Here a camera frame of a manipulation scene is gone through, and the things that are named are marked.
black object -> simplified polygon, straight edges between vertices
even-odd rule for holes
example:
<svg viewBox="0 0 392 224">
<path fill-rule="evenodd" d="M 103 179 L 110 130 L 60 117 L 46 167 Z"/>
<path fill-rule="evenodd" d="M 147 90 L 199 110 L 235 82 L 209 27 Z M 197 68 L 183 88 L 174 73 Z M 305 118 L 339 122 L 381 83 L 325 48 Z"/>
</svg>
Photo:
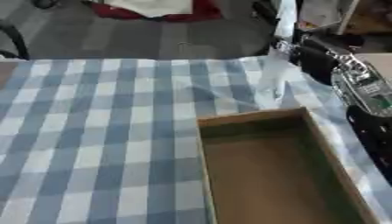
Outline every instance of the black object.
<svg viewBox="0 0 392 224">
<path fill-rule="evenodd" d="M 4 32 L 10 39 L 12 39 L 13 44 L 17 48 L 17 54 L 13 52 L 7 52 L 5 50 L 0 50 L 0 55 L 3 55 L 5 58 L 11 59 L 28 60 L 30 58 L 29 52 L 25 45 L 25 41 L 23 40 L 22 35 L 14 25 L 4 20 L 0 20 L 0 31 Z"/>
<path fill-rule="evenodd" d="M 59 1 L 60 0 L 31 0 L 31 3 L 41 10 L 46 10 L 56 6 Z"/>
<path fill-rule="evenodd" d="M 392 185 L 392 119 L 370 115 L 358 106 L 348 107 L 346 117 L 367 154 Z"/>
<path fill-rule="evenodd" d="M 277 18 L 277 10 L 274 8 L 269 0 L 260 0 L 258 2 L 253 2 L 252 4 L 253 12 L 259 17 L 265 20 L 267 24 L 271 26 L 271 31 L 269 32 L 269 39 L 274 39 L 275 29 L 279 23 Z M 270 43 L 265 45 L 262 49 L 257 51 L 255 55 L 265 55 L 268 54 L 270 49 Z"/>
</svg>

cardboard box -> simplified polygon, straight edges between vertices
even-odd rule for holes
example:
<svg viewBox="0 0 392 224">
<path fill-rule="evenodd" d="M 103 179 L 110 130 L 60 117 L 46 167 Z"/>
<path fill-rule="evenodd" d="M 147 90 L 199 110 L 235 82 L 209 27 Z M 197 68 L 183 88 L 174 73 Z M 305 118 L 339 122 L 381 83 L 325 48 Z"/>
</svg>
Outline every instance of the cardboard box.
<svg viewBox="0 0 392 224">
<path fill-rule="evenodd" d="M 210 223 L 376 223 L 304 108 L 199 120 Z"/>
</svg>

cardboard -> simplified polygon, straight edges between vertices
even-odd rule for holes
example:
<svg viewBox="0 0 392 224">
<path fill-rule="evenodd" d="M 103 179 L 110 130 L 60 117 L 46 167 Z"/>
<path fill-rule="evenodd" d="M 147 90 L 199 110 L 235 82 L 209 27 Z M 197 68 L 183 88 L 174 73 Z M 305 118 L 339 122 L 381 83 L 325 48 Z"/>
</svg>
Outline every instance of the cardboard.
<svg viewBox="0 0 392 224">
<path fill-rule="evenodd" d="M 304 108 L 199 120 L 211 223 L 376 223 Z"/>
<path fill-rule="evenodd" d="M 0 62 L 0 89 L 5 86 L 17 65 L 18 63 L 15 62 Z"/>
</svg>

table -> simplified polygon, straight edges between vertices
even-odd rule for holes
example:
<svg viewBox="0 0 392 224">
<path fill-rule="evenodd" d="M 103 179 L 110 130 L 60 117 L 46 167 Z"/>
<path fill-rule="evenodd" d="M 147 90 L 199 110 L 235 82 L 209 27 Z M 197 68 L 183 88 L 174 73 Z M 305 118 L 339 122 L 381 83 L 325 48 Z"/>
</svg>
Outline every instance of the table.
<svg viewBox="0 0 392 224">
<path fill-rule="evenodd" d="M 262 67 L 257 57 L 18 63 L 0 90 L 0 223 L 207 223 L 195 119 L 260 109 Z M 286 78 L 281 107 L 311 111 L 391 223 L 392 188 L 343 105 L 305 74 Z"/>
</svg>

white paper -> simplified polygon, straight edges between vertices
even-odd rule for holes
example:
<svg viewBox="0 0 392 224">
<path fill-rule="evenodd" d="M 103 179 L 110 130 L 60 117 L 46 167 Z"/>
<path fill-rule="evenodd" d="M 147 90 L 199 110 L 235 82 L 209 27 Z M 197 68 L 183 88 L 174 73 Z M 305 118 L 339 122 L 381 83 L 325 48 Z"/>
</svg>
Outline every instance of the white paper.
<svg viewBox="0 0 392 224">
<path fill-rule="evenodd" d="M 193 0 L 106 0 L 105 4 L 137 12 L 147 18 L 193 13 Z"/>
</svg>

